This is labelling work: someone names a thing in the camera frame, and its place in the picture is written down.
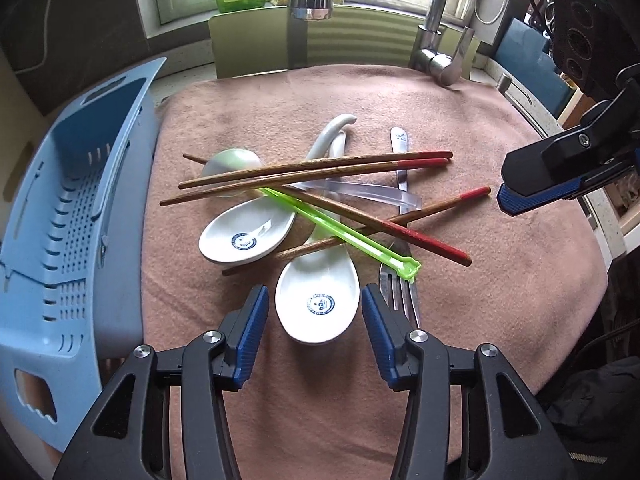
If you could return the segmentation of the white ceramic soup spoon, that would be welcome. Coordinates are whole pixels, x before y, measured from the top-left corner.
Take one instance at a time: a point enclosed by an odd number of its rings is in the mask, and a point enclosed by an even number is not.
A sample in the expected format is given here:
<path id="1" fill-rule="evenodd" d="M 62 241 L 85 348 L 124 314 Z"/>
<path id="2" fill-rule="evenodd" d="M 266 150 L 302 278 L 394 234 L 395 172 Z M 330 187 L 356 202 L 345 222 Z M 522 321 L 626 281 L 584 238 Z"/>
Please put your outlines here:
<path id="1" fill-rule="evenodd" d="M 359 278 L 344 245 L 291 260 L 274 293 L 274 307 L 285 333 L 312 346 L 341 336 L 352 324 L 358 304 Z"/>
<path id="2" fill-rule="evenodd" d="M 291 231 L 296 213 L 268 196 L 247 200 L 209 222 L 198 239 L 207 260 L 223 266 L 256 261 L 275 250 Z"/>
<path id="3" fill-rule="evenodd" d="M 307 159 L 322 158 L 326 152 L 332 157 L 344 154 L 346 133 L 342 130 L 347 125 L 356 122 L 357 117 L 351 114 L 341 114 L 331 119 L 314 141 L 307 154 Z M 199 186 L 200 191 L 210 188 L 220 188 L 239 180 L 246 180 L 257 176 L 256 170 L 262 168 L 262 161 L 252 151 L 245 148 L 229 148 L 209 159 L 201 171 L 200 180 L 205 179 L 204 185 Z M 304 181 L 293 183 L 294 188 L 300 190 L 322 190 L 338 194 L 363 197 L 366 186 L 360 183 L 347 183 L 337 178 L 324 180 Z"/>

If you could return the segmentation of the clear plastic spoon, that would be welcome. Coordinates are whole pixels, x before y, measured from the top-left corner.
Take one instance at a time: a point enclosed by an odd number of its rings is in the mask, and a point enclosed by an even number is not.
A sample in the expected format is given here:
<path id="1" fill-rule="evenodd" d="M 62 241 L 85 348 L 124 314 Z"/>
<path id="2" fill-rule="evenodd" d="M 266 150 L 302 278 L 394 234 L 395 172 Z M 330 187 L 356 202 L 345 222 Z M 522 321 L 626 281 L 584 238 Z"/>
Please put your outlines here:
<path id="1" fill-rule="evenodd" d="M 422 200 L 416 194 L 401 190 L 400 188 L 392 188 L 387 185 L 352 183 L 336 179 L 324 179 L 304 181 L 293 184 L 294 188 L 310 191 L 318 190 L 323 192 L 331 192 L 341 195 L 347 195 L 363 200 L 372 200 L 386 205 L 398 207 L 400 212 L 409 212 L 422 208 Z"/>

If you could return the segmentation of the metal fork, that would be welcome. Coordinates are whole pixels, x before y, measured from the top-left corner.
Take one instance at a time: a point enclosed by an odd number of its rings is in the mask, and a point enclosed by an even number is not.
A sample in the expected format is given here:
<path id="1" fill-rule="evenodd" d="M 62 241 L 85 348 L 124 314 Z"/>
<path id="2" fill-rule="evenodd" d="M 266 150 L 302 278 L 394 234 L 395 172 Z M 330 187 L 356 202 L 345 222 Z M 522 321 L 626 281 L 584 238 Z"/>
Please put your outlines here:
<path id="1" fill-rule="evenodd" d="M 390 143 L 394 153 L 409 151 L 409 138 L 404 129 L 393 127 L 390 130 Z M 401 191 L 408 191 L 407 170 L 396 171 L 397 187 Z M 412 256 L 409 244 L 401 238 L 394 238 L 390 249 L 401 256 Z M 409 282 L 398 276 L 394 269 L 381 264 L 378 272 L 378 287 L 381 294 L 393 310 L 401 311 L 408 318 L 413 328 L 420 328 L 420 308 L 418 288 L 415 282 Z"/>

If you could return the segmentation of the blue plastic basket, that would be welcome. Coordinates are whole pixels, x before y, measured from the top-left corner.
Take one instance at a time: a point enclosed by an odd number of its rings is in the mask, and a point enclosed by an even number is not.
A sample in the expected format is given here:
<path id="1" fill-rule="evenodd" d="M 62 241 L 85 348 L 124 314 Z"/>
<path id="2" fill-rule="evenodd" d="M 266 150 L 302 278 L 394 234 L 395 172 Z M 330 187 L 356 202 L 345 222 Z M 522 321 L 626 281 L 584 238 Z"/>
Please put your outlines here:
<path id="1" fill-rule="evenodd" d="M 142 341 L 143 221 L 160 123 L 139 65 L 68 104 L 38 148 L 1 246 L 1 393 L 64 450 L 99 364 Z"/>

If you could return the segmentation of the green plastic spoon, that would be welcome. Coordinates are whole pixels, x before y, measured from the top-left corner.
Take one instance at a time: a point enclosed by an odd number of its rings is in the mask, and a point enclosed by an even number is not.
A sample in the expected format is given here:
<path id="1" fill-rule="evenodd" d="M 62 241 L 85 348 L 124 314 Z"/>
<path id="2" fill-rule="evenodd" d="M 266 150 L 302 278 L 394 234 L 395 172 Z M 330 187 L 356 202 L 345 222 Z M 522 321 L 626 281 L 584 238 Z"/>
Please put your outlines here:
<path id="1" fill-rule="evenodd" d="M 297 212 L 331 234 L 331 237 L 322 238 L 318 242 L 285 249 L 284 252 L 277 252 L 276 256 L 278 258 L 291 260 L 298 256 L 309 255 L 312 252 L 318 252 L 318 250 L 346 243 L 378 260 L 378 262 L 385 263 L 386 266 L 394 269 L 405 280 L 411 281 L 418 274 L 421 265 L 415 258 L 398 255 L 397 252 L 393 252 L 390 248 L 372 240 L 362 231 L 357 231 L 350 226 L 346 226 L 340 220 L 330 217 L 329 212 L 344 214 L 345 217 L 356 220 L 375 233 L 385 232 L 395 236 L 409 234 L 412 240 L 420 242 L 421 239 L 417 232 L 408 230 L 394 222 L 382 221 L 371 217 L 355 208 L 343 206 L 335 200 L 328 200 L 305 192 L 297 192 L 295 188 L 288 188 L 284 192 L 277 191 L 274 188 L 262 188 L 262 192 L 276 200 L 280 205 L 291 208 L 292 211 Z"/>

